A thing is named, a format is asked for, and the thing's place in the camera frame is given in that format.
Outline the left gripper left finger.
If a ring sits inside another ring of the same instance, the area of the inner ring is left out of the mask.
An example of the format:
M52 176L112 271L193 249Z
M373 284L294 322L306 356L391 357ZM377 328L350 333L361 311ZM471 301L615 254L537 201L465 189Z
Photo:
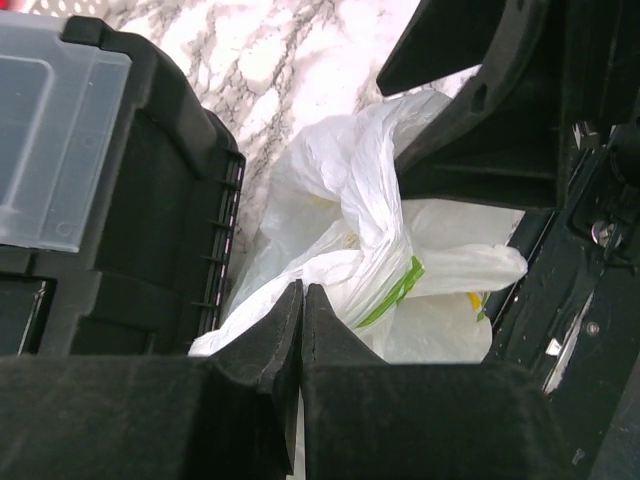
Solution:
M5 357L5 479L283 479L304 288L214 355Z

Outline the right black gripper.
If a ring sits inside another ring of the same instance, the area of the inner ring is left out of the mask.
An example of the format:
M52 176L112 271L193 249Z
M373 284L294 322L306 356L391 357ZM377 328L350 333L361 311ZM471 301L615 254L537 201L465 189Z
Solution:
M566 206L526 214L529 263L493 296L489 353L551 404L577 479L639 475L639 5L586 8L591 54ZM563 204L562 69L484 65L396 159L404 199L520 210Z

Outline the white lemon print plastic bag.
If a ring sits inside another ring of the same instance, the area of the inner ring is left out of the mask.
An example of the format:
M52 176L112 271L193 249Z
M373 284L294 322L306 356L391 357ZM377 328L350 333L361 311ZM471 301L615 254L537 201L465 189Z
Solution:
M222 326L194 355L254 325L285 286L318 284L345 325L394 364L476 364L489 351L489 294L527 272L508 246L517 210L402 200L393 168L448 104L424 90L304 128L276 162L254 244Z

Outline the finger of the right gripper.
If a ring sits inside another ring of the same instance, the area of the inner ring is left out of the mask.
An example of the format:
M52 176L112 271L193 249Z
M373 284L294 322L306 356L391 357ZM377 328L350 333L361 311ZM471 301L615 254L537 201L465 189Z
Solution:
M385 96L467 68L497 70L534 41L543 1L421 1L377 76Z

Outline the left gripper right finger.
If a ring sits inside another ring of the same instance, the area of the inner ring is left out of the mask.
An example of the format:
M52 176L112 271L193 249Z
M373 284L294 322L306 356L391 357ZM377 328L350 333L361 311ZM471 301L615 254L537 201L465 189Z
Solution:
M549 404L498 363L381 360L313 284L302 327L305 473L310 479L566 479Z

